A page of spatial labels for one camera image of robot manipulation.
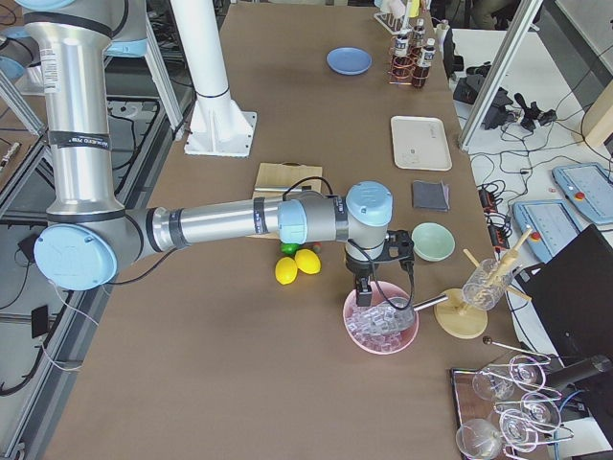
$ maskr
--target sauce bottle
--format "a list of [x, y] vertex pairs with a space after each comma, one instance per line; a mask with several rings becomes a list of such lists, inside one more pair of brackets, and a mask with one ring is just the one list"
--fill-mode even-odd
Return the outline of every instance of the sauce bottle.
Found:
[[415, 70], [413, 71], [413, 79], [411, 84], [416, 88], [423, 88], [425, 80], [430, 73], [430, 66], [434, 58], [434, 38], [428, 38], [426, 45], [421, 48], [420, 58], [418, 59]]

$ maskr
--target wine glass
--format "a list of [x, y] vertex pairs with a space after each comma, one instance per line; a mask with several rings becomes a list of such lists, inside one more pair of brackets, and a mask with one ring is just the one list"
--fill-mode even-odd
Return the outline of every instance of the wine glass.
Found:
[[456, 432], [456, 444], [461, 453], [473, 460], [496, 458], [503, 447], [500, 431], [484, 419], [463, 423]]
[[526, 392], [540, 391], [545, 387], [543, 366], [531, 356], [514, 356], [509, 361], [509, 374], [513, 382]]
[[515, 391], [509, 369], [504, 366], [489, 365], [477, 372], [472, 378], [472, 389], [477, 396], [486, 401], [506, 401]]
[[500, 431], [507, 444], [520, 452], [532, 452], [538, 445], [538, 431], [521, 410], [505, 410], [500, 415]]
[[528, 422], [541, 433], [554, 433], [562, 419], [559, 409], [554, 404], [557, 399], [548, 398], [542, 393], [526, 393], [520, 402], [520, 410], [526, 415]]

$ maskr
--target white pillar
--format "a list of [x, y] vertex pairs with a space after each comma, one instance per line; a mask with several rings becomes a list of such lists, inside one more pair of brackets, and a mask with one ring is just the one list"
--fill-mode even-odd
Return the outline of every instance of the white pillar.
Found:
[[196, 91], [185, 152], [249, 156], [257, 121], [232, 100], [219, 42], [213, 0], [171, 0]]

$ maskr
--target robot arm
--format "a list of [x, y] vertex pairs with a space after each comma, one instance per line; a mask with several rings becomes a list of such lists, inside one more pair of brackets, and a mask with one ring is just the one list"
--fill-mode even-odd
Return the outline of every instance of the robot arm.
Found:
[[[370, 305], [376, 264], [399, 260], [411, 273], [413, 244], [406, 232], [388, 231], [392, 195], [375, 182], [353, 186], [346, 197], [302, 192], [288, 200], [127, 211], [113, 193], [102, 58], [126, 25], [138, 23], [138, 17], [144, 23], [144, 0], [19, 3], [40, 49], [56, 182], [56, 200], [47, 210], [50, 225], [34, 255], [58, 286], [94, 288], [156, 252], [273, 232], [283, 242], [344, 242], [359, 305]], [[120, 52], [138, 49], [127, 46], [140, 42], [138, 34], [125, 37]]]

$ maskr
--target wooden stand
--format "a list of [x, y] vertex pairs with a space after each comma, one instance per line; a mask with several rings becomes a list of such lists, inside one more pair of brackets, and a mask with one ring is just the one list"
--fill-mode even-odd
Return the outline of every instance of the wooden stand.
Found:
[[[532, 228], [528, 228], [517, 244], [504, 255], [495, 271], [489, 275], [488, 283], [484, 288], [499, 282], [504, 275], [512, 270], [519, 255], [519, 247], [524, 243], [531, 232]], [[464, 253], [475, 267], [479, 266], [479, 262], [468, 249], [465, 249]], [[506, 290], [515, 295], [519, 295], [524, 300], [532, 300], [528, 295], [513, 287], [507, 286]], [[461, 289], [448, 289], [444, 294], [446, 294], [449, 299], [445, 302], [441, 302], [434, 308], [434, 315], [441, 327], [447, 333], [458, 338], [475, 338], [486, 330], [488, 326], [488, 313], [484, 310], [475, 309], [466, 302]]]
[[465, 302], [461, 289], [448, 289], [443, 294], [449, 300], [434, 308], [434, 316], [447, 333], [458, 338], [475, 338], [486, 330], [488, 314]]

